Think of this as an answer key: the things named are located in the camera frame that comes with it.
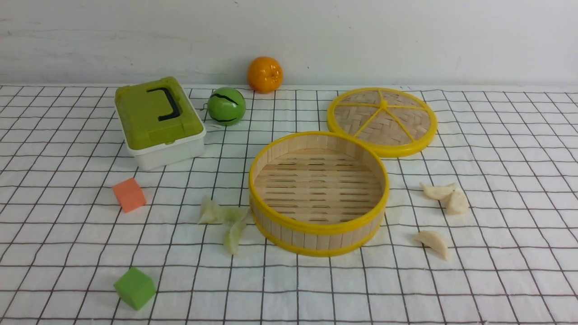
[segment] plastic storage box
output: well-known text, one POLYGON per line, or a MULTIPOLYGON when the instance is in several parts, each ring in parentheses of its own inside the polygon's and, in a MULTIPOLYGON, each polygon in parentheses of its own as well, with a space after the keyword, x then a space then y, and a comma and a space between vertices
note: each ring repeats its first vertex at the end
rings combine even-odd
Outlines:
POLYGON ((128 152, 140 169, 148 171, 203 153, 205 126, 175 78, 120 87, 114 103, 128 152))

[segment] yellow plastic rim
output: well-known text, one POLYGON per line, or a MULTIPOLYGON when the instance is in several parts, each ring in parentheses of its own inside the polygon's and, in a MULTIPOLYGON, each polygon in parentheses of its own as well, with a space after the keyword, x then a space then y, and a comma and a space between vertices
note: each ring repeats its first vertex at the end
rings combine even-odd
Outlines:
POLYGON ((373 151, 371 151, 371 149, 368 148, 367 145, 364 144, 363 142, 355 140, 351 137, 347 137, 347 136, 344 136, 341 134, 336 134, 336 133, 330 133, 330 132, 320 132, 320 131, 299 132, 299 133, 287 135, 287 136, 284 136, 278 140, 275 140, 275 141, 271 142, 270 144, 268 144, 265 148, 263 148, 263 150, 261 150, 261 152, 257 155, 255 160, 253 160, 253 163, 251 164, 251 169, 249 170, 249 192, 251 194, 251 198, 253 199, 253 202, 254 202, 256 208, 259 209, 262 213, 264 213, 266 215, 266 217, 271 219, 271 221, 278 223, 281 226, 292 229, 294 231, 304 232, 304 233, 308 233, 308 234, 316 234, 316 235, 341 234, 343 232, 348 232, 348 231, 356 230, 358 228, 363 227, 367 223, 371 222, 373 220, 373 218, 376 217, 377 214, 386 207, 386 201, 387 201, 387 196, 389 194, 389 191, 390 191, 390 181, 389 181, 389 178, 387 177, 387 171, 386 171, 385 166, 381 162, 381 159, 373 151), (259 161, 259 159, 265 153, 267 153, 267 150, 269 150, 269 148, 278 144, 279 142, 282 142, 282 141, 285 141, 285 140, 288 140, 291 138, 295 138, 298 136, 305 136, 305 135, 335 136, 337 138, 341 138, 341 139, 353 142, 356 145, 365 149, 369 154, 372 155, 372 157, 374 159, 376 159, 379 162, 379 166, 381 166, 381 171, 383 172, 383 175, 385 176, 385 188, 383 190, 383 196, 381 197, 379 202, 373 207, 373 209, 371 209, 368 213, 364 214, 363 216, 355 218, 355 219, 350 220, 350 221, 346 221, 346 222, 342 222, 342 223, 336 223, 336 224, 313 224, 313 223, 305 223, 302 221, 293 220, 289 217, 286 217, 286 216, 282 215, 281 213, 273 210, 273 208, 271 208, 269 205, 267 205, 265 203, 265 201, 263 201, 261 196, 259 196, 259 194, 257 193, 257 189, 255 189, 255 185, 254 185, 254 181, 253 181, 254 175, 255 175, 255 169, 257 167, 257 161, 259 161))
POLYGON ((380 223, 375 227, 375 229, 372 229, 372 231, 369 233, 369 235, 367 235, 364 239, 358 241, 357 243, 352 244, 351 246, 341 248, 341 249, 317 250, 317 249, 307 249, 307 248, 289 245, 289 244, 281 241, 279 238, 276 238, 273 235, 271 235, 270 233, 268 233, 261 226, 261 224, 259 223, 259 221, 255 217, 255 215, 253 215, 253 221, 255 222, 257 229, 259 229, 259 231, 263 234, 263 236, 265 236, 265 238, 267 238, 270 242, 274 243, 276 246, 279 246, 280 248, 282 248, 286 251, 289 251, 291 253, 306 255, 306 256, 313 256, 313 257, 330 257, 330 256, 338 256, 338 255, 343 255, 343 254, 346 254, 349 252, 353 252, 354 250, 360 248, 365 243, 367 243, 371 238, 373 238, 373 236, 375 236, 375 234, 381 228, 381 223, 380 223))
POLYGON ((359 88, 359 89, 351 90, 351 91, 348 91, 344 94, 341 94, 340 96, 335 98, 333 100, 333 102, 331 102, 331 104, 329 105, 329 109, 327 111, 327 127, 329 128, 329 130, 331 132, 345 136, 348 140, 353 139, 355 141, 359 141, 359 142, 363 143, 363 145, 365 147, 370 148, 379 157, 391 158, 391 157, 409 156, 409 155, 412 155, 414 153, 418 153, 418 152, 424 150, 434 140, 435 134, 438 130, 438 120, 437 120, 433 110, 424 101, 420 100, 419 98, 412 96, 408 93, 404 93, 403 91, 399 91, 399 90, 395 90, 395 89, 374 87, 374 88, 359 88), (370 107, 378 108, 375 111, 375 113, 373 115, 371 115, 369 120, 359 128, 359 130, 355 133, 355 135, 350 135, 347 132, 345 132, 339 126, 337 121, 335 120, 335 108, 337 106, 345 105, 345 104, 341 104, 341 101, 344 98, 351 96, 353 94, 356 94, 356 93, 364 92, 364 91, 377 91, 381 97, 381 103, 375 104, 375 105, 374 104, 355 104, 355 103, 348 103, 347 104, 347 106, 370 106, 370 107), (387 105, 387 101, 385 101, 383 99, 383 94, 381 93, 382 91, 386 91, 388 93, 394 93, 394 94, 398 94, 398 95, 410 98, 413 101, 415 101, 416 103, 418 103, 420 105, 420 107, 387 105), (397 118, 396 115, 392 114, 388 108, 418 109, 418 110, 425 111, 428 114, 429 123, 430 123, 428 131, 420 139, 415 140, 409 134, 409 132, 407 131, 407 129, 403 125, 403 123, 401 123, 399 121, 399 118, 397 118), (405 144, 405 145, 400 145, 400 146, 385 146, 385 145, 377 145, 375 143, 360 141, 357 138, 355 138, 357 136, 357 134, 359 134, 380 112, 386 112, 389 116, 391 116, 393 118, 393 120, 399 124, 401 129, 405 131, 406 135, 412 140, 412 142, 405 144))

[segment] green foam cube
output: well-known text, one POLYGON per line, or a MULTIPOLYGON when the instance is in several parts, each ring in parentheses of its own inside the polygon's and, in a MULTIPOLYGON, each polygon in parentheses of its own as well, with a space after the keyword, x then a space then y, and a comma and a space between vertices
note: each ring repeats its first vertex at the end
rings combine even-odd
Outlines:
POLYGON ((136 311, 157 292, 153 280, 135 267, 131 267, 114 283, 114 289, 121 300, 136 311))

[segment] steamer basket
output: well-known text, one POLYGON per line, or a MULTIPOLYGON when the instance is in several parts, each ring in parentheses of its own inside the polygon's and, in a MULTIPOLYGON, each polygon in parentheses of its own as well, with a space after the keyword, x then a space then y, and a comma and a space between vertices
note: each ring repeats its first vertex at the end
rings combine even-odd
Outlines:
POLYGON ((275 245, 335 256, 370 240, 386 208, 389 181, 363 143, 330 132, 301 132, 269 144, 249 172, 257 228, 275 245))
POLYGON ((330 131, 363 142, 380 157, 418 153, 434 139, 438 122, 429 106, 403 91, 361 88, 330 104, 330 131))

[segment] bamboo steamer lid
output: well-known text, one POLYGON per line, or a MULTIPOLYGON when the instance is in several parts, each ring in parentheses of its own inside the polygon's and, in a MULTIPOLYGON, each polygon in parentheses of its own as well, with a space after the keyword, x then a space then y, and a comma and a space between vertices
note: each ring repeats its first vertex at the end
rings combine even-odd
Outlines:
POLYGON ((333 100, 327 126, 363 142, 380 157, 403 157, 433 141, 438 121, 415 96, 388 88, 361 88, 333 100))

